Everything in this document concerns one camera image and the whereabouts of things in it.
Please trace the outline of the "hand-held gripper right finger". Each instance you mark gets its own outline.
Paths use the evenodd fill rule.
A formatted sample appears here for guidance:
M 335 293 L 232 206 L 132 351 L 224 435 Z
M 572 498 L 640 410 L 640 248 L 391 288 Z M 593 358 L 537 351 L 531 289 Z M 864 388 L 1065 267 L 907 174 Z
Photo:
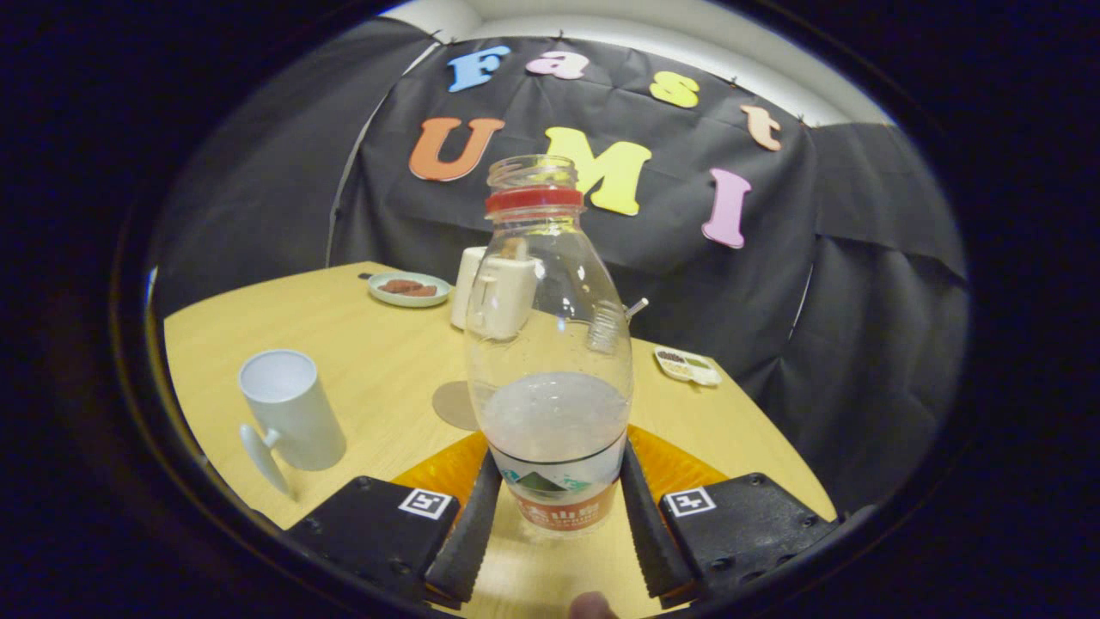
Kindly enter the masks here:
M 738 595 L 840 524 L 769 475 L 730 477 L 637 425 L 620 483 L 645 588 L 660 603 Z

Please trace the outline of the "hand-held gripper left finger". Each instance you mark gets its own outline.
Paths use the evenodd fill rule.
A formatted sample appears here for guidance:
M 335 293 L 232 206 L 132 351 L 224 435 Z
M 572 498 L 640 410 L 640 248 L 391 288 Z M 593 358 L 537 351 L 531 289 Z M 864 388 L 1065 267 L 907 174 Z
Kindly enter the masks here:
M 408 603 L 470 603 L 502 477 L 472 432 L 393 480 L 358 475 L 288 529 L 307 556 Z

